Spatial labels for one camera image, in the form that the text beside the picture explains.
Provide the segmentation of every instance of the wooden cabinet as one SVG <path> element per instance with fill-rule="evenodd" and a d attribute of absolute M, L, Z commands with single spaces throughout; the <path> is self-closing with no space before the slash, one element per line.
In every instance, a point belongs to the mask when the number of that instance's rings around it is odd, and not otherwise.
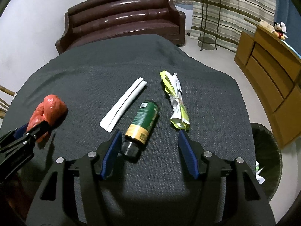
<path fill-rule="evenodd" d="M 257 26 L 242 32 L 234 61 L 253 86 L 280 148 L 301 135 L 301 58 L 283 41 Z"/>

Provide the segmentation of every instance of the qr code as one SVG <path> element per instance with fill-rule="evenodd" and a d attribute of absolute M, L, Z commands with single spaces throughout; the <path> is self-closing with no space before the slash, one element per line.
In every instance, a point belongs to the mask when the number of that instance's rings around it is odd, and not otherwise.
<path fill-rule="evenodd" d="M 142 103 L 139 108 L 145 108 L 148 103 Z"/>
<path fill-rule="evenodd" d="M 140 139 L 143 140 L 143 141 L 145 142 L 146 139 L 147 139 L 147 136 L 146 136 L 144 133 L 141 133 L 141 134 L 140 134 Z"/>

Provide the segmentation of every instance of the screw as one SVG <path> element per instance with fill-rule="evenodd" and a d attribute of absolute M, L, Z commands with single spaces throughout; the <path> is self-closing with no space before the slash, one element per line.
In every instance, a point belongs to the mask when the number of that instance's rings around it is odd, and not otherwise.
<path fill-rule="evenodd" d="M 57 163 L 58 163 L 58 164 L 61 164 L 63 161 L 64 161 L 64 158 L 63 158 L 63 157 L 57 158 Z"/>
<path fill-rule="evenodd" d="M 205 151 L 205 152 L 204 152 L 204 155 L 205 155 L 206 157 L 211 157 L 211 156 L 212 156 L 212 153 L 211 153 L 210 151 Z"/>
<path fill-rule="evenodd" d="M 237 161 L 238 163 L 243 163 L 243 162 L 244 162 L 243 158 L 241 158 L 241 157 L 237 157 L 237 158 L 236 158 L 236 161 Z"/>
<path fill-rule="evenodd" d="M 96 152 L 91 151 L 91 152 L 88 153 L 88 156 L 92 158 L 92 157 L 96 156 Z"/>

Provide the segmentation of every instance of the sofa armrest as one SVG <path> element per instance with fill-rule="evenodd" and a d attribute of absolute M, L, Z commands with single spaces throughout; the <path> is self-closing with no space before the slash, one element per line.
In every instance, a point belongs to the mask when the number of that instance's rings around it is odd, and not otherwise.
<path fill-rule="evenodd" d="M 69 14 L 65 13 L 65 30 L 60 39 L 55 43 L 55 47 L 59 54 L 62 54 L 67 50 L 71 43 L 75 40 L 72 27 L 69 22 Z"/>
<path fill-rule="evenodd" d="M 184 39 L 183 44 L 185 42 L 185 29 L 186 29 L 186 15 L 184 12 L 177 10 L 175 7 L 173 0 L 167 0 L 168 9 L 170 11 L 171 20 L 173 23 L 179 26 L 179 34 L 180 37 Z"/>

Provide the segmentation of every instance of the brown leather sofa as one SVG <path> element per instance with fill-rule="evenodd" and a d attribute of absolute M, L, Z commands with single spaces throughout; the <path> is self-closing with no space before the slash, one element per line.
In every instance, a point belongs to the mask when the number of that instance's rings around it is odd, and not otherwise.
<path fill-rule="evenodd" d="M 183 45 L 185 13 L 173 0 L 87 0 L 65 13 L 65 31 L 55 46 L 62 54 L 89 42 L 138 34 L 157 34 Z"/>

